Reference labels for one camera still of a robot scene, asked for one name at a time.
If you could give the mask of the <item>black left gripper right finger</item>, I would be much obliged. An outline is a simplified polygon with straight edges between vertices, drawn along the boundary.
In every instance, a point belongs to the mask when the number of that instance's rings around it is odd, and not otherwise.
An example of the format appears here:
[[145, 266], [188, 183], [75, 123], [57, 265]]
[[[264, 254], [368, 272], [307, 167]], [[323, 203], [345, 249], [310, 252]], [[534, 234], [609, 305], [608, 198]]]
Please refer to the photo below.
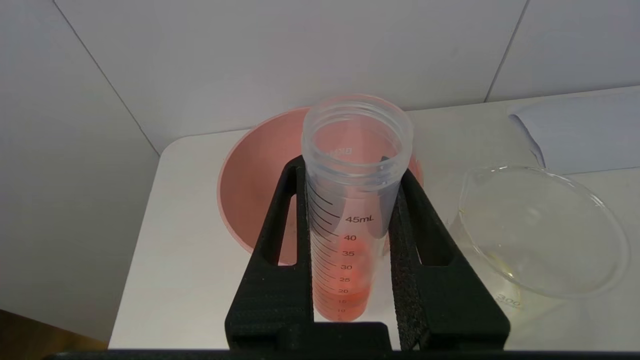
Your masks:
[[391, 213], [391, 289], [403, 351], [502, 351], [511, 326], [407, 170]]

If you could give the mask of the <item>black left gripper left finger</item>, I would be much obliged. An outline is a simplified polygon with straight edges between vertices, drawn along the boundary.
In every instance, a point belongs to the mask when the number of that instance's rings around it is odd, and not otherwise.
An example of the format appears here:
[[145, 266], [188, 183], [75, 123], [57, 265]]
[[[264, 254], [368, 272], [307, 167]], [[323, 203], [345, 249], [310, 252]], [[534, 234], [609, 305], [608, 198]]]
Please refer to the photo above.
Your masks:
[[[279, 264], [295, 199], [295, 264]], [[291, 159], [279, 176], [253, 253], [225, 319], [232, 350], [272, 349], [282, 329], [314, 321], [306, 163]]]

